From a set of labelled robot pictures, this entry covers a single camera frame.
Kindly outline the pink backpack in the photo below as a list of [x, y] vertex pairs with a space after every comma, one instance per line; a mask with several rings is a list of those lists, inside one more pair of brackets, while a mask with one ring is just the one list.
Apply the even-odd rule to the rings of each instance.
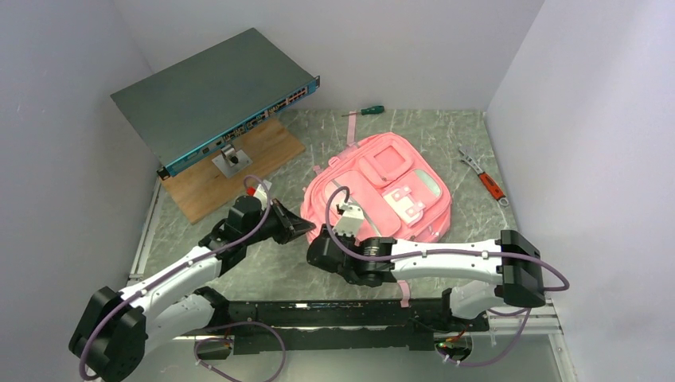
[[380, 133], [355, 139], [357, 118], [349, 117], [346, 148], [326, 168], [314, 167], [315, 178], [306, 187], [301, 217], [316, 225], [309, 241], [325, 221], [336, 224], [338, 215], [325, 215], [330, 194], [347, 186], [350, 200], [364, 212], [358, 240], [372, 236], [433, 243], [451, 226], [451, 193], [441, 177], [402, 136]]

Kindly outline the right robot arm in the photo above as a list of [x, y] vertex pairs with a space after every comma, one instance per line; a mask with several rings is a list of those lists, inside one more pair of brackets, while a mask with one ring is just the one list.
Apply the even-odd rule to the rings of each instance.
[[531, 309], [546, 303], [543, 263], [538, 249], [522, 234], [503, 230], [499, 238], [468, 244], [419, 243], [392, 237], [315, 238], [307, 262], [367, 287], [419, 278], [465, 279], [439, 308], [439, 321], [457, 330], [469, 319], [500, 305]]

